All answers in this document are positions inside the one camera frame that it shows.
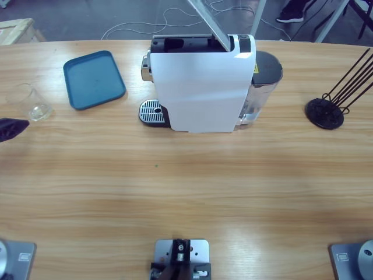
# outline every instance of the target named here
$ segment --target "yellow warning label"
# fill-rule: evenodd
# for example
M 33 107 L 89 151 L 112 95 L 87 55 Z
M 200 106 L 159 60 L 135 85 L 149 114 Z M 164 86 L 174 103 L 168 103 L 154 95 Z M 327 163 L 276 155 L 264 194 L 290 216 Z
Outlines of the yellow warning label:
M 258 64 L 255 63 L 254 74 L 258 74 L 258 73 L 259 73 Z

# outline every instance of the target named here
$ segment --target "wooden pallet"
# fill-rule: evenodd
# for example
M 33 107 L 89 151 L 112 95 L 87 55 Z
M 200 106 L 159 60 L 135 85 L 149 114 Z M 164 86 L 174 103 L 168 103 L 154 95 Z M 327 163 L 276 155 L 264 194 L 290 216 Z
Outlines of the wooden pallet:
M 45 41 L 44 36 L 34 29 L 33 23 L 33 19 L 0 22 L 0 46 Z

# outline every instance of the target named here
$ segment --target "white cable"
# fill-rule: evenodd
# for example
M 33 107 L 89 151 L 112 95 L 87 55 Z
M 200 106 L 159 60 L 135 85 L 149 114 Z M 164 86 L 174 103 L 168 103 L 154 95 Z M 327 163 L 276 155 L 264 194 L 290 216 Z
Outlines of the white cable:
M 242 6 L 241 5 L 241 1 L 240 1 L 240 6 L 232 6 L 230 8 L 223 9 L 223 10 L 216 9 L 213 6 L 214 4 L 221 3 L 223 1 L 225 1 L 225 0 L 218 0 L 218 1 L 214 1 L 214 2 L 208 3 L 207 0 L 205 0 L 205 2 L 207 3 L 207 5 L 210 8 L 212 8 L 215 12 L 217 12 L 215 15 L 218 15 L 219 13 L 223 13 L 223 12 L 233 11 L 233 10 L 238 10 L 239 9 L 239 10 L 242 10 L 242 11 L 252 12 L 253 15 L 255 16 L 254 10 L 250 6 Z M 106 32 L 103 34 L 101 40 L 108 39 L 109 35 L 111 35 L 114 32 L 117 32 L 117 31 L 132 31 L 132 32 L 139 33 L 139 34 L 157 34 L 159 32 L 162 32 L 164 29 L 166 29 L 167 26 L 170 26 L 170 27 L 188 27 L 188 26 L 199 25 L 199 24 L 201 24 L 203 22 L 201 20 L 199 22 L 191 23 L 189 25 L 188 24 L 186 24 L 186 25 L 168 24 L 167 18 L 166 18 L 166 13 L 168 11 L 170 11 L 170 10 L 178 10 L 178 11 L 181 11 L 182 13 L 184 13 L 185 15 L 191 16 L 191 17 L 194 17 L 194 18 L 199 17 L 198 15 L 188 14 L 188 13 L 184 12 L 182 9 L 179 9 L 179 8 L 169 8 L 169 9 L 167 9 L 167 10 L 165 10 L 163 12 L 163 19 L 165 21 L 164 24 L 161 24 L 161 23 L 159 23 L 159 24 L 158 23 L 148 23 L 148 22 L 126 22 L 126 23 L 120 23 L 120 24 L 117 24 L 117 25 L 111 27 L 110 29 L 106 30 Z M 289 38 L 289 40 L 291 39 L 291 37 L 285 32 L 285 30 L 283 30 L 281 28 L 278 28 L 278 27 L 270 24 L 269 22 L 267 22 L 267 21 L 265 21 L 263 19 L 261 19 L 261 21 L 263 21 L 265 24 L 269 25 L 272 28 L 280 30 L 281 32 L 283 32 Z M 141 32 L 141 31 L 138 31 L 138 30 L 135 30 L 135 29 L 130 29 L 130 28 L 115 29 L 115 28 L 118 28 L 118 27 L 123 26 L 123 25 L 151 25 L 151 26 L 162 26 L 162 28 L 160 30 L 154 31 L 154 32 Z
M 270 24 L 269 22 L 266 22 L 264 19 L 261 19 L 261 21 L 263 21 L 265 24 L 269 25 L 270 27 L 272 27 L 272 28 L 274 28 L 274 29 L 277 29 L 277 30 L 282 31 L 282 32 L 283 32 L 283 33 L 284 33 L 284 34 L 289 38 L 289 41 L 291 41 L 291 37 L 289 36 L 289 34 L 286 33 L 285 30 L 283 30 L 283 29 L 281 29 L 281 28 L 279 28 L 279 27 L 276 27 L 276 26 Z

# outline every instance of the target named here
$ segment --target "black capsule stand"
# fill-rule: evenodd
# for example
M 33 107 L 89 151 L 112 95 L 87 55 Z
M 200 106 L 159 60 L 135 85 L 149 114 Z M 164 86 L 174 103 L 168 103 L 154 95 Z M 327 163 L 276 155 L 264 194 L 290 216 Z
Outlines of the black capsule stand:
M 363 60 L 369 51 L 370 48 L 362 54 L 362 56 L 329 93 L 325 93 L 322 95 L 322 98 L 313 99 L 306 104 L 305 114 L 310 122 L 326 130 L 335 130 L 343 124 L 344 115 L 350 112 L 349 107 L 373 86 L 373 82 L 371 82 L 349 104 L 346 106 L 344 105 L 353 94 L 358 92 L 362 86 L 369 83 L 369 80 L 372 78 L 373 54 L 362 64 L 362 66 L 359 67 L 355 74 L 344 84 L 338 93 L 333 97 L 331 97 L 331 94 L 345 80 L 348 74 L 352 72 L 359 62 Z

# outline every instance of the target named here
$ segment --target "metal pole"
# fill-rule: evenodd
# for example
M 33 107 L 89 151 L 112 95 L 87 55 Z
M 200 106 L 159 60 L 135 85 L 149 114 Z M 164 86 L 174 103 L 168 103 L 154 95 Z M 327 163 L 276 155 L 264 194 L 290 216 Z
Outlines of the metal pole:
M 347 6 L 350 0 L 342 0 L 341 4 L 339 5 L 338 9 L 335 10 L 332 18 L 328 21 L 324 29 L 321 31 L 320 35 L 316 39 L 316 43 L 321 43 L 325 39 L 326 35 L 328 35 L 329 31 L 333 27 L 333 25 L 338 20 L 340 14 L 343 12 L 343 9 Z
M 253 22 L 251 30 L 250 30 L 250 34 L 253 35 L 254 37 L 255 37 L 255 33 L 258 29 L 259 22 L 261 22 L 264 6 L 266 5 L 266 2 L 267 2 L 267 0 L 260 0 L 259 1 L 258 9 L 256 10 L 256 13 L 255 13 L 254 22 Z

